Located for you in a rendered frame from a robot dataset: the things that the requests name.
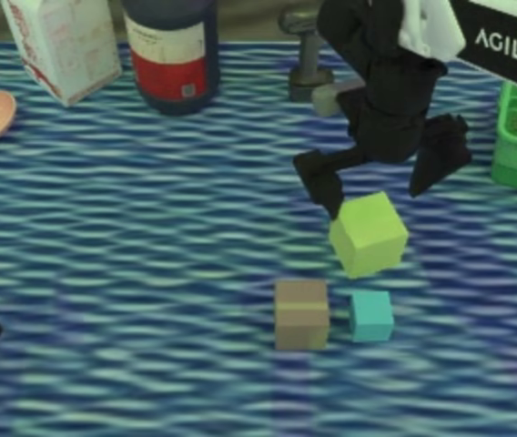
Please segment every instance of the white box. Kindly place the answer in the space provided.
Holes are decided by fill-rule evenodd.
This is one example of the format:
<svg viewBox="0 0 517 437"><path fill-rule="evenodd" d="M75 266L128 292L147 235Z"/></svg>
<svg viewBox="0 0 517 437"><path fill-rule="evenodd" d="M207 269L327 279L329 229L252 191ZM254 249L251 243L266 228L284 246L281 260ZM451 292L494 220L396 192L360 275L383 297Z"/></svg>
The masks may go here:
<svg viewBox="0 0 517 437"><path fill-rule="evenodd" d="M107 0L1 0L25 70L69 107L121 75Z"/></svg>

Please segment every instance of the small turquoise block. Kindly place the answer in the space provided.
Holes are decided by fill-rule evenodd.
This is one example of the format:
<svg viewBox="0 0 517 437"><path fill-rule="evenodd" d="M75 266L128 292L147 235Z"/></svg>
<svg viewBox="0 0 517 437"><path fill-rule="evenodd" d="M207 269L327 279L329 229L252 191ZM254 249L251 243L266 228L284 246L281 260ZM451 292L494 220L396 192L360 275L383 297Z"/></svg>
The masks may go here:
<svg viewBox="0 0 517 437"><path fill-rule="evenodd" d="M350 302L350 329L354 341L386 341L394 328L388 291L354 291Z"/></svg>

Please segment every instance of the hammer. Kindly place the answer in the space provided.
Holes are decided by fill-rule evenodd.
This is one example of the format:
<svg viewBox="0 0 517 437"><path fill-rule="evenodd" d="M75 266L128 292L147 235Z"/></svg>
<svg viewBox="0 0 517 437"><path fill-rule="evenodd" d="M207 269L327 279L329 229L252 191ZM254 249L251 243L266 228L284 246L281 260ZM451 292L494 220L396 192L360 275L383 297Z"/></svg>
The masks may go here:
<svg viewBox="0 0 517 437"><path fill-rule="evenodd" d="M315 88L333 83L333 71L319 67L322 40L317 34L320 1L286 5L279 15L279 28L300 38L299 64L289 72L289 100L310 102Z"/></svg>

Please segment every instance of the can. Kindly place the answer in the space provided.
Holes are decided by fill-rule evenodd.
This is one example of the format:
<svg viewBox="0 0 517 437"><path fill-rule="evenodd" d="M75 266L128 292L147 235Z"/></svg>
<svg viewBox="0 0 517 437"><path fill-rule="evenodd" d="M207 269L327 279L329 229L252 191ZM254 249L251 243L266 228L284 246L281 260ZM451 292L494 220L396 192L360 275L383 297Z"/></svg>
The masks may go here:
<svg viewBox="0 0 517 437"><path fill-rule="evenodd" d="M137 89L163 115L184 116L218 93L216 0L123 0Z"/></svg>

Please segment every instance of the green cube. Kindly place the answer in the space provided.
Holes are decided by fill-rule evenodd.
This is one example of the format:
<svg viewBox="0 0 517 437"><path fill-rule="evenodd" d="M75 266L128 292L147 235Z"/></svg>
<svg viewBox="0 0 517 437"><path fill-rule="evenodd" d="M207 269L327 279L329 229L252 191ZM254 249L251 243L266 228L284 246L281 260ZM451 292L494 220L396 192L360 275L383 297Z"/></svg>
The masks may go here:
<svg viewBox="0 0 517 437"><path fill-rule="evenodd" d="M350 329L354 341L386 341L394 328L388 291L355 291L351 295Z"/></svg>
<svg viewBox="0 0 517 437"><path fill-rule="evenodd" d="M400 264L408 236L383 191L344 202L329 228L329 241L350 279Z"/></svg>

